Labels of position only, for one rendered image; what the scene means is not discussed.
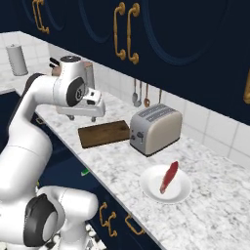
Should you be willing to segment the silver and cream toaster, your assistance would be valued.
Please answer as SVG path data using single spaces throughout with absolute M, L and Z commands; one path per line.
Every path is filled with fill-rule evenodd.
M 154 104 L 132 116 L 130 145 L 151 156 L 180 138 L 182 123 L 179 111 L 165 104 Z

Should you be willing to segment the hanging silver spoon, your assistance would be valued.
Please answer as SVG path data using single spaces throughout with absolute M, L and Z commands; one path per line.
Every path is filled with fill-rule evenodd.
M 134 104 L 134 106 L 138 106 L 138 94 L 137 94 L 137 80 L 136 78 L 134 78 L 134 93 L 132 95 L 132 102 Z

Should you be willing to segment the dark blue base cupboard door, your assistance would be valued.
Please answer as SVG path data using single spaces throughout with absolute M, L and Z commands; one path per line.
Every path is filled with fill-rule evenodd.
M 135 235 L 125 224 L 125 218 L 129 214 L 123 207 L 108 194 L 108 217 L 112 212 L 115 219 L 110 220 L 111 231 L 117 235 L 108 239 L 108 250 L 161 250 L 160 247 L 145 233 Z
M 108 245 L 108 195 L 103 188 L 96 188 L 94 195 L 97 197 L 95 215 L 89 223 L 104 245 Z

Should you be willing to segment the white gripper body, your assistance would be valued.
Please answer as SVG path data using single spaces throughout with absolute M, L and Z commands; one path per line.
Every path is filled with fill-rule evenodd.
M 100 100 L 99 102 L 84 100 L 73 107 L 57 106 L 57 112 L 66 115 L 103 117 L 105 115 L 105 104 L 103 100 Z

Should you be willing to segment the hanging wooden spoon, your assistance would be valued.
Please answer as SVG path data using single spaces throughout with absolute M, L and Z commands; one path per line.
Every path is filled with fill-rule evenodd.
M 150 105 L 150 100 L 148 98 L 148 84 L 147 83 L 146 83 L 146 96 L 144 99 L 144 105 L 145 105 L 145 107 L 149 107 L 149 105 Z

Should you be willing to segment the white paper towel roll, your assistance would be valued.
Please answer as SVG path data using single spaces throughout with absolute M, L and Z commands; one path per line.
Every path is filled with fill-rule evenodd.
M 21 45 L 12 44 L 6 47 L 10 66 L 15 76 L 27 75 L 27 67 L 24 60 Z

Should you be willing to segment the hanging silver ladle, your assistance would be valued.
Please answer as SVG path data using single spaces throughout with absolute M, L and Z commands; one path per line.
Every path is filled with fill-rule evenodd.
M 142 104 L 142 88 L 143 87 L 143 82 L 140 81 L 140 98 L 136 102 L 136 107 L 139 107 Z

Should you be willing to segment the brown wooden cutting board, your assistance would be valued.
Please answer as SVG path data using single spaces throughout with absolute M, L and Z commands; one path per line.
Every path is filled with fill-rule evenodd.
M 124 120 L 79 128 L 78 136 L 83 148 L 103 146 L 130 138 L 130 129 Z

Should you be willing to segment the wooden knife block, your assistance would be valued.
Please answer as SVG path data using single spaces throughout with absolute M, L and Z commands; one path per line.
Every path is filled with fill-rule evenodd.
M 62 68 L 59 61 L 54 58 L 50 58 L 49 67 L 52 69 L 53 76 L 59 76 L 61 74 Z

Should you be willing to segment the dark blue corner base cupboard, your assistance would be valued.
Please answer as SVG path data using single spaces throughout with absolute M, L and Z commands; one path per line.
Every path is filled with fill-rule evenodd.
M 8 141 L 8 122 L 20 99 L 16 92 L 5 93 L 0 96 L 0 153 Z

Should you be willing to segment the open dark blue drawer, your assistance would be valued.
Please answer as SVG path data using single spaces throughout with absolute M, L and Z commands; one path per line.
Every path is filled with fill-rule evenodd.
M 81 161 L 50 129 L 45 128 L 44 132 L 52 142 L 53 153 L 39 179 L 39 186 L 59 186 L 93 192 L 100 185 L 97 179 L 91 173 L 82 175 L 87 168 Z

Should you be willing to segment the grey canister with brown lid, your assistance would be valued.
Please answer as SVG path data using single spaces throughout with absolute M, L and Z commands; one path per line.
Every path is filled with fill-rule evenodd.
M 95 88 L 94 68 L 91 62 L 84 62 L 84 77 L 88 87 Z

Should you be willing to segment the dark blue wall cupboard door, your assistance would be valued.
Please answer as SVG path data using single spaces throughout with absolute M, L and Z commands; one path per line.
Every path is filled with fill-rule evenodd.
M 250 125 L 250 0 L 141 0 L 125 72 Z
M 0 32 L 10 31 L 38 34 L 32 0 L 0 0 Z
M 113 12 L 122 0 L 44 0 L 42 20 L 50 33 L 44 40 L 96 63 L 118 70 Z

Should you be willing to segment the white round plate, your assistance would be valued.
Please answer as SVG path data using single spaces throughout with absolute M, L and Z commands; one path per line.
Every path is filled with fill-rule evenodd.
M 140 178 L 140 185 L 144 194 L 158 203 L 179 203 L 187 199 L 191 193 L 191 181 L 181 169 L 177 171 L 165 191 L 160 192 L 160 186 L 169 168 L 169 165 L 151 166 L 142 173 Z

